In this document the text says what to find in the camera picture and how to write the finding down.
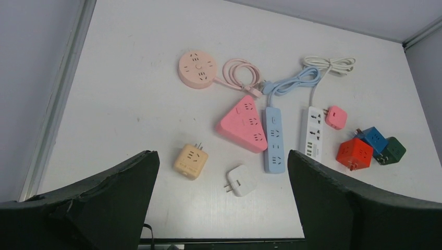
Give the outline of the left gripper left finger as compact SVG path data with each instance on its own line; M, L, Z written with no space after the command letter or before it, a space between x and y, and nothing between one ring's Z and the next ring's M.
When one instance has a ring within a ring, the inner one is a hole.
M137 249L159 170L156 151L25 201L1 203L1 249Z

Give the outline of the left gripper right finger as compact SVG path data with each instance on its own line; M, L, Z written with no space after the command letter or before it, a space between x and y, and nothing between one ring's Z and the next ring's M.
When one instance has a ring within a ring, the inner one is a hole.
M296 150L287 170L308 249L441 249L441 203L377 188Z

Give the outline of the red cube socket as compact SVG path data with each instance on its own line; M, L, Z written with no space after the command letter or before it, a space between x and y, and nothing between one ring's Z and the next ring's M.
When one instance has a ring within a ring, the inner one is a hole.
M373 148L361 139L353 138L341 143L336 160L350 171L369 168Z

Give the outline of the dark green cube socket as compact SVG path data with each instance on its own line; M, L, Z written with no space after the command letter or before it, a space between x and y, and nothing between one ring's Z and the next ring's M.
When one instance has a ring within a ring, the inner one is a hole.
M398 163L405 155L407 149L394 136L387 138L388 144L381 153L374 156L380 165L390 165Z

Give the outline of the blue cube socket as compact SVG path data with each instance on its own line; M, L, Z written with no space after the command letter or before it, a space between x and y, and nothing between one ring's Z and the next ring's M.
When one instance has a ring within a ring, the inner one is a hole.
M387 139L375 127L370 127L363 131L357 129L354 138L360 139L372 147L373 156L380 154L388 145Z

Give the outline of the beige cube plug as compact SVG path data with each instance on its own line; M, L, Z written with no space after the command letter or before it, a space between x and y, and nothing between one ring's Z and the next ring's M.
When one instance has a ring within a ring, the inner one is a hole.
M202 151L198 145L185 144L176 158L173 169L190 180L199 177L208 154Z

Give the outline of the small pink plug adapter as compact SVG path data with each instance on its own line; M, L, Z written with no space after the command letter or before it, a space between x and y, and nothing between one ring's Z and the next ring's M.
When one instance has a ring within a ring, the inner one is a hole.
M324 109L325 122L327 125L335 130L342 130L346 123L348 114L342 108L334 105L330 106L328 109Z

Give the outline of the white charger plug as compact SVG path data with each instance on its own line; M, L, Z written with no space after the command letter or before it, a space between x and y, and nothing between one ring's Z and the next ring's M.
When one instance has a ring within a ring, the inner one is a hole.
M227 172L226 179L226 192L233 192L236 197L244 197L257 187L255 174L246 165L239 165Z

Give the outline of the pink power strip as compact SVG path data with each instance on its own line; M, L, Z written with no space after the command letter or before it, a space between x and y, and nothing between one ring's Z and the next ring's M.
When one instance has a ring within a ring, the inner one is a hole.
M263 126L250 95L244 96L235 104L219 121L215 130L219 135L253 153L261 153L267 149Z

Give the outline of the round pink socket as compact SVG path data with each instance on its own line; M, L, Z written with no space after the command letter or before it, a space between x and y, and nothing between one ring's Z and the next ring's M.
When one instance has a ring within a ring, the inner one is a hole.
M178 75L186 86L193 89L205 89L217 77L217 62L214 57L204 51L189 51L179 59Z

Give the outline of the light blue power strip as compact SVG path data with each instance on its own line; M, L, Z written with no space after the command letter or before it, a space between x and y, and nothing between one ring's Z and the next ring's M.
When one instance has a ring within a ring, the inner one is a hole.
M264 129L267 139L267 150L264 152L264 169L266 173L284 173L285 152L281 112L279 108L266 107L263 111Z

